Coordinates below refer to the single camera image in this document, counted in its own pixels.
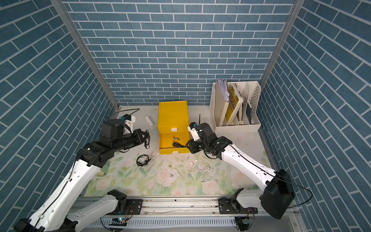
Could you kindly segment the yellow drawer cabinet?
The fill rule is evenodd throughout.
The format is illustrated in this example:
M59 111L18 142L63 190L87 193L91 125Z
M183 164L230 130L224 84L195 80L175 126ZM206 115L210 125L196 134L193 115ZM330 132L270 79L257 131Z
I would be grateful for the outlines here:
M186 145L190 140L188 131L189 116L187 101L168 101L159 103L157 129L159 132L159 152L161 155L189 153L188 148L172 146L173 137L178 137L179 143Z

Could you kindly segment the black earphones large coil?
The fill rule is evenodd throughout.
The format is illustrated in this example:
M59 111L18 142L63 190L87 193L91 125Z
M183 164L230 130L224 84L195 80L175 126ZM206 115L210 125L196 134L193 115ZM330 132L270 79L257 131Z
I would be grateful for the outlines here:
M149 130L146 130L144 132L145 136L144 136L144 146L146 149L149 149L150 148L150 133L149 133Z

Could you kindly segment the small black wired earphones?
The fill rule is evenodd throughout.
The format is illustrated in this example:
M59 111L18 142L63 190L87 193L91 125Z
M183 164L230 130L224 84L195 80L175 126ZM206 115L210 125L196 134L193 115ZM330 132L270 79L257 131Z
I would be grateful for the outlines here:
M185 145L182 145L179 143L179 138L178 137L173 137L173 142L172 142L172 146L175 147L175 148L186 148Z

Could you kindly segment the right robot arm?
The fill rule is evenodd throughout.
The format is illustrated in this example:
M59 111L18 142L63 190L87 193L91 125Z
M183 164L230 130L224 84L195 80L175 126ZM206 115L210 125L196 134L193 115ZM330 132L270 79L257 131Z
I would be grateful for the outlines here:
M261 190L259 200L262 208L275 219L281 219L288 209L305 205L314 197L309 188L293 183L284 169L276 171L253 159L229 138L217 136L208 123L192 122L187 129L192 136L186 144L188 150L192 154L203 151L208 158L222 160L249 177ZM294 188L305 189L310 197L293 205Z

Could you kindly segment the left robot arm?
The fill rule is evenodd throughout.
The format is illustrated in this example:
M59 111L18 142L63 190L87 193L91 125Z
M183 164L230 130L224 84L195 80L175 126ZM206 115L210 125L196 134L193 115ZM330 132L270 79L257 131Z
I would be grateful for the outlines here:
M59 186L30 218L20 219L14 231L80 232L106 214L128 213L127 195L116 189L82 210L69 211L84 187L116 152L140 145L149 148L149 131L133 130L132 126L131 120L105 121L99 140L87 143L78 151L75 162Z

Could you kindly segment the small white rectangular device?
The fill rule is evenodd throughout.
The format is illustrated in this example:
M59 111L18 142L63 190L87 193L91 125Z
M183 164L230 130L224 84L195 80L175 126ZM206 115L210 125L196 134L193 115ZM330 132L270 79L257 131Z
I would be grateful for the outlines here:
M148 123L150 128L154 128L154 124L149 116L145 116L145 120Z

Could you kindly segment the white perforated file organizer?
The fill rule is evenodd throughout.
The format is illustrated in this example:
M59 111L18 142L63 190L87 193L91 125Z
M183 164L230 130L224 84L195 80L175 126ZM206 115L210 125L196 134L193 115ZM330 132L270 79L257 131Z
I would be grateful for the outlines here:
M211 125L216 133L257 132L261 87L257 81L215 82L210 100Z

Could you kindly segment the yellow covered book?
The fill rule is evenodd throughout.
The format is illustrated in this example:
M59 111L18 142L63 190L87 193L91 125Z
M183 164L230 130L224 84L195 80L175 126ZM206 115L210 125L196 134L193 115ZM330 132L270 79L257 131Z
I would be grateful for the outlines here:
M243 98L235 83L231 83L228 85L228 91L229 91L230 96L229 96L229 105L228 105L225 119L227 121L227 125L231 125L237 115L237 112L242 106Z

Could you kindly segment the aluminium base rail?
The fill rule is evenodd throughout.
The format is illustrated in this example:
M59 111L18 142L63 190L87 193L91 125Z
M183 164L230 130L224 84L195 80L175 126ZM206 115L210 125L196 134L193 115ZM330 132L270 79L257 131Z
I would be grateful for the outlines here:
M111 232L130 229L195 227L197 231L231 227L236 231L304 232L297 210L289 209L276 219L262 208L255 194L249 208L235 209L230 197L129 197L120 208L116 197L78 198L66 218L76 221L75 230L103 228Z

